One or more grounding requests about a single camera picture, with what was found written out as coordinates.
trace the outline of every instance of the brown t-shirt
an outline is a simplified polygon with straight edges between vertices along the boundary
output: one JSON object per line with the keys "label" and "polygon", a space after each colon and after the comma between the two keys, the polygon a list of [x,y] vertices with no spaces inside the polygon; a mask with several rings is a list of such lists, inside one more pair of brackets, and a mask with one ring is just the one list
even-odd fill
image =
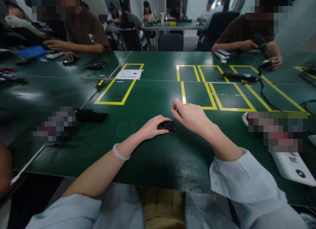
{"label": "brown t-shirt", "polygon": [[79,16],[65,21],[67,41],[81,45],[104,45],[106,51],[111,45],[106,37],[101,21],[85,8],[81,9]]}
{"label": "brown t-shirt", "polygon": [[256,33],[260,33],[266,42],[274,40],[275,34],[269,33],[269,28],[251,27],[245,16],[241,15],[235,18],[225,29],[222,35],[217,39],[217,44],[233,43],[236,41],[252,40]]}

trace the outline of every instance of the yellow screwdriver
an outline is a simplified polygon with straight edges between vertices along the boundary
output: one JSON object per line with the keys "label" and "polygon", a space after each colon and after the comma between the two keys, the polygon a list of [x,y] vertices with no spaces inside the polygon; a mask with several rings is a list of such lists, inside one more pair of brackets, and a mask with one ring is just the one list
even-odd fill
{"label": "yellow screwdriver", "polygon": [[101,79],[101,80],[98,82],[98,84],[97,84],[96,87],[94,88],[93,94],[92,94],[91,97],[88,99],[88,101],[90,101],[90,100],[97,94],[98,90],[102,87],[103,83],[104,83],[104,80],[103,80],[103,79]]}

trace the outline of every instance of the power strip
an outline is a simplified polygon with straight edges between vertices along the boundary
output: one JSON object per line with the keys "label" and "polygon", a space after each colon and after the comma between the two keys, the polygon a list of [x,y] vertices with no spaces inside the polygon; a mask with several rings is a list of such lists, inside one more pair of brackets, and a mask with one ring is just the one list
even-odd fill
{"label": "power strip", "polygon": [[[242,121],[248,127],[248,112],[242,116]],[[316,181],[297,152],[272,152],[272,158],[282,177],[301,184],[316,186]]]}

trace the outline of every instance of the hand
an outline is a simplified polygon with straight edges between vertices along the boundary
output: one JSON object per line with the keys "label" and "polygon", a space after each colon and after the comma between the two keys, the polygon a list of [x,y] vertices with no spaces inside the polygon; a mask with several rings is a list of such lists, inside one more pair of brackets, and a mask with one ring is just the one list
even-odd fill
{"label": "hand", "polygon": [[173,116],[189,130],[205,138],[212,127],[216,125],[210,121],[200,106],[188,103],[183,104],[178,98],[173,101]]}
{"label": "hand", "polygon": [[165,118],[162,115],[155,116],[150,119],[139,131],[137,131],[137,135],[140,136],[142,141],[147,139],[152,139],[160,134],[167,134],[169,130],[158,130],[157,127],[160,123],[164,121],[171,120],[169,118]]}
{"label": "hand", "polygon": [[69,51],[63,56],[63,60],[73,60],[73,57],[79,58],[79,56],[76,53]]}
{"label": "hand", "polygon": [[252,40],[246,40],[240,42],[240,47],[243,51],[250,51],[258,48],[258,45],[254,43]]}
{"label": "hand", "polygon": [[273,67],[273,70],[275,70],[282,64],[283,58],[282,56],[275,56],[271,57],[269,60],[274,60],[271,66]]}
{"label": "hand", "polygon": [[65,42],[60,40],[46,40],[44,41],[44,45],[47,45],[47,47],[51,50],[59,52],[67,52],[73,50],[71,42]]}
{"label": "hand", "polygon": [[47,35],[45,33],[42,33],[41,38],[46,39]]}

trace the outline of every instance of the paper sheet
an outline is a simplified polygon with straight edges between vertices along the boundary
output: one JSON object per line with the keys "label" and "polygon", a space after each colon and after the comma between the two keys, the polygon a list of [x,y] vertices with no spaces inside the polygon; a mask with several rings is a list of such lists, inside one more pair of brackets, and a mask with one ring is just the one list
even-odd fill
{"label": "paper sheet", "polygon": [[143,69],[122,69],[115,79],[141,79]]}

